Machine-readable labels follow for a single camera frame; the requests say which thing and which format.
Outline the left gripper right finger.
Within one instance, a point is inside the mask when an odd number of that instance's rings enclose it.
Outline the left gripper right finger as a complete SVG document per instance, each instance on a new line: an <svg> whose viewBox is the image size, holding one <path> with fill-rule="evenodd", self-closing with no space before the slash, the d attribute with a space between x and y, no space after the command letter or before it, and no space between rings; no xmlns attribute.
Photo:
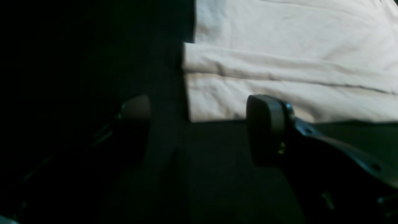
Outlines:
<svg viewBox="0 0 398 224"><path fill-rule="evenodd" d="M318 131L290 103L250 95L246 123L252 161L278 167L308 224L396 224L397 170Z"/></svg>

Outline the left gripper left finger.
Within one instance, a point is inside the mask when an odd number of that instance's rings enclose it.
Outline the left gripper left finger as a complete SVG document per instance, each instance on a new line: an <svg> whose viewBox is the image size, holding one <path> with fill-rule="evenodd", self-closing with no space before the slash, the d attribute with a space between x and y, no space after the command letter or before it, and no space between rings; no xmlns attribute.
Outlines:
<svg viewBox="0 0 398 224"><path fill-rule="evenodd" d="M93 136L90 166L102 175L139 166L146 154L150 121L148 95L134 96L122 102L113 118Z"/></svg>

